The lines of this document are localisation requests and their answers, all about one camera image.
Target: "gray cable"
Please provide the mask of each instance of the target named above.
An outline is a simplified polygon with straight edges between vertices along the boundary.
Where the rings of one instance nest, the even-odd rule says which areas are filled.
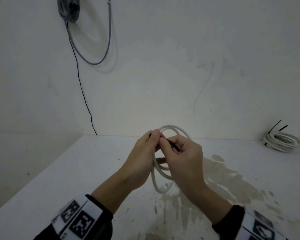
[[[69,26],[68,26],[68,21],[74,23],[79,18],[79,11],[80,11],[79,0],[57,0],[57,2],[58,2],[59,15],[64,20],[65,27],[67,29],[68,36],[69,36],[69,39],[70,39],[70,42],[71,42],[73,48],[76,50],[76,52],[79,54],[79,56],[85,62],[87,62],[88,64],[91,64],[91,65],[99,65],[99,64],[101,64],[105,60],[105,58],[106,58],[106,56],[108,54],[108,51],[109,51],[109,47],[110,47],[110,40],[111,40],[111,0],[108,0],[108,2],[107,2],[107,4],[108,4],[108,10],[109,10],[109,40],[108,40],[108,47],[107,47],[107,50],[106,50],[103,58],[99,62],[97,62],[97,63],[92,63],[92,62],[88,61],[78,51],[75,43],[73,42],[72,34],[71,34]]]

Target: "white cable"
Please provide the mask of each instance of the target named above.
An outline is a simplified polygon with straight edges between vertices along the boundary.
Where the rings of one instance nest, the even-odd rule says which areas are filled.
[[[184,133],[184,135],[186,137],[188,137],[189,140],[192,141],[191,137],[188,135],[187,132],[185,132],[182,128],[176,126],[176,125],[164,125],[162,127],[159,128],[160,130],[160,133],[161,132],[164,132],[166,130],[173,130],[177,135],[180,135],[179,131],[181,131],[182,133]],[[173,185],[173,181],[169,184],[169,186],[165,189],[159,189],[158,186],[157,186],[157,183],[156,183],[156,178],[155,178],[155,168],[157,169],[158,173],[160,173],[164,178],[166,179],[169,179],[169,180],[172,180],[172,177],[168,174],[165,174],[162,170],[165,170],[165,171],[169,171],[169,168],[168,167],[164,167],[164,166],[161,166],[157,160],[156,160],[156,155],[155,153],[153,153],[153,168],[152,168],[152,171],[151,171],[151,178],[152,178],[152,183],[153,183],[153,186],[155,188],[155,190],[160,193],[160,194],[164,194],[164,193],[167,193],[169,191],[169,189],[171,189],[172,185]]]
[[[281,131],[270,132],[263,138],[264,145],[280,152],[292,152],[300,147],[300,139]]]

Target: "white table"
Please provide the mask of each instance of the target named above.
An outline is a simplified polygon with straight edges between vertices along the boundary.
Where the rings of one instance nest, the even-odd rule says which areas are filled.
[[[0,240],[34,238],[71,198],[91,193],[119,169],[136,140],[124,136],[81,137],[0,208]],[[277,222],[287,238],[300,239],[300,149],[289,154],[259,141],[195,141],[202,145],[206,158],[213,158],[204,160],[209,169],[205,180],[212,187],[228,199],[251,201],[252,207]],[[229,185],[235,175],[237,185]],[[157,181],[161,185],[168,182],[158,174]],[[162,196],[155,192],[150,178],[127,197],[112,223],[112,239],[217,239],[207,218],[184,199],[176,186]]]

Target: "finger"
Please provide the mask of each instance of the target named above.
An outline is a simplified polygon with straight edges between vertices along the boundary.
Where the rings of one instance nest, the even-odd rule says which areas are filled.
[[[189,148],[189,144],[192,143],[192,141],[184,136],[181,135],[176,135],[167,138],[168,140],[172,141],[175,143],[179,148],[181,148],[183,151]]]
[[[176,153],[174,153],[172,151],[172,148],[166,139],[160,138],[159,145],[160,145],[161,151],[164,154],[167,162],[176,155]]]
[[[147,142],[148,145],[152,146],[153,148],[158,145],[160,139],[160,130],[155,129],[152,133],[151,136]]]
[[[164,164],[167,163],[166,158],[165,157],[158,157],[156,158],[158,164]]]
[[[136,141],[136,146],[146,143],[149,140],[149,135],[153,132],[153,130],[149,130],[147,133],[145,133],[142,137],[140,137]]]

